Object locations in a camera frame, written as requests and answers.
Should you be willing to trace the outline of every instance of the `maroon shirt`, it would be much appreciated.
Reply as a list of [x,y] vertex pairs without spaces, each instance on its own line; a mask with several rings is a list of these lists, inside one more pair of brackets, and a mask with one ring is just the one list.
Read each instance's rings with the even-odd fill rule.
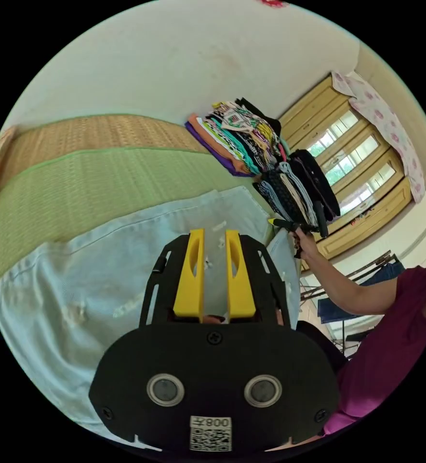
[[411,371],[426,345],[426,269],[399,277],[386,314],[339,371],[340,402],[324,426],[331,434],[377,408]]

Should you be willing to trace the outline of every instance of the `tatami mat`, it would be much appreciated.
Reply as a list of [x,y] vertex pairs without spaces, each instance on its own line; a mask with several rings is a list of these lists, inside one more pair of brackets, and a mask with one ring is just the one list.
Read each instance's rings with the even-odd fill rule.
[[70,240],[140,209],[237,185],[272,213],[251,178],[233,177],[213,156],[198,152],[85,150],[37,164],[0,191],[0,277],[46,241]]
[[30,129],[6,153],[0,190],[15,175],[44,161],[79,150],[117,147],[208,151],[183,127],[131,114],[77,117]]

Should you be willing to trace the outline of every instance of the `stack of folded clothes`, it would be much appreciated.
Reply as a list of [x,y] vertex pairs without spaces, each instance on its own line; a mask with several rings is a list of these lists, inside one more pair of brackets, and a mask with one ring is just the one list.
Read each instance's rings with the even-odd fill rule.
[[212,106],[204,118],[191,114],[185,125],[232,175],[253,177],[285,161],[278,120],[244,98]]
[[212,105],[204,118],[191,114],[187,130],[232,175],[254,177],[254,188],[288,221],[327,235],[340,216],[338,201],[316,160],[306,150],[290,153],[277,119],[245,98]]

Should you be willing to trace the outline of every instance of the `woman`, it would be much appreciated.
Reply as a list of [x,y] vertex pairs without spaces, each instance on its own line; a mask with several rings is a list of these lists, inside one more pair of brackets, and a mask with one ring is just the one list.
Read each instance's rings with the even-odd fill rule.
[[[359,286],[320,254],[312,236],[298,229],[296,238],[302,258],[336,305],[354,315],[384,315],[352,359],[343,362],[337,372],[338,410],[325,424],[322,435],[301,443],[304,444],[367,415],[412,369],[426,345],[426,269],[406,269],[393,280]],[[289,443],[273,450],[291,446]]]

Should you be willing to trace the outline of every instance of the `screw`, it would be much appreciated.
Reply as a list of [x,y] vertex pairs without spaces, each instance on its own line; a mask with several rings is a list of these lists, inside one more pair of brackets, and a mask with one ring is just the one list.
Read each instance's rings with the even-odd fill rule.
[[327,411],[325,409],[321,409],[314,416],[314,421],[316,423],[320,423],[321,421],[324,421],[326,416],[327,416]]
[[223,335],[221,333],[218,333],[217,331],[212,331],[211,333],[208,333],[207,341],[213,346],[221,344],[222,340]]
[[108,420],[112,420],[113,419],[113,413],[112,413],[112,410],[108,407],[104,407],[102,409],[102,414],[108,419]]

